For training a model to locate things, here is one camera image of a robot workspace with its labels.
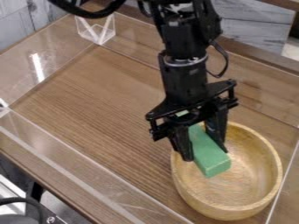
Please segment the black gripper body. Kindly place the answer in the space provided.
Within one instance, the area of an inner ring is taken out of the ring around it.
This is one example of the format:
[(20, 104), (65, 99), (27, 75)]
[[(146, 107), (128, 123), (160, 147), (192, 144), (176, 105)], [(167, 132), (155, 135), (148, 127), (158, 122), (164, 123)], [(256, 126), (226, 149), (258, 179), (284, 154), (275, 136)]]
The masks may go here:
[(210, 107), (230, 110), (239, 104), (234, 80), (208, 83), (204, 58), (178, 60), (160, 52), (158, 61), (164, 99), (146, 114), (155, 141), (168, 137), (175, 127), (204, 122)]

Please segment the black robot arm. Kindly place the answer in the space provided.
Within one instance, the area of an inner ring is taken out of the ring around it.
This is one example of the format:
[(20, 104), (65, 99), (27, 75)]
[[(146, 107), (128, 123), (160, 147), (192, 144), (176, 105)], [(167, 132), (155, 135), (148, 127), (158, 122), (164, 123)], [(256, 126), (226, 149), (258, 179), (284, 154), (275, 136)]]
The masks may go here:
[(164, 49), (158, 54), (164, 99), (146, 114), (155, 141), (168, 138), (182, 159), (194, 160), (195, 144), (191, 126), (204, 123), (211, 141), (226, 150), (230, 109), (239, 105), (236, 82), (208, 82), (207, 48), (220, 54), (216, 42), (222, 34), (220, 20), (211, 0), (139, 0), (139, 10), (154, 20)]

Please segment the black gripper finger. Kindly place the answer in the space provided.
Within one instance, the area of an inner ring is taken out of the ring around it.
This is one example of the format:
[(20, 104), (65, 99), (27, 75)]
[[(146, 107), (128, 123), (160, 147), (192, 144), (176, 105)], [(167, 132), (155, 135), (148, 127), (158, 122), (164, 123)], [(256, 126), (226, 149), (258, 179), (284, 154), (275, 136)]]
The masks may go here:
[(228, 152), (226, 147), (226, 135), (228, 127), (228, 108), (227, 107), (210, 107), (208, 117), (204, 120), (206, 133), (210, 138), (223, 150)]
[(168, 138), (174, 150), (182, 155), (182, 159), (187, 162), (191, 162), (194, 160), (194, 153), (188, 128), (186, 126), (175, 127)]

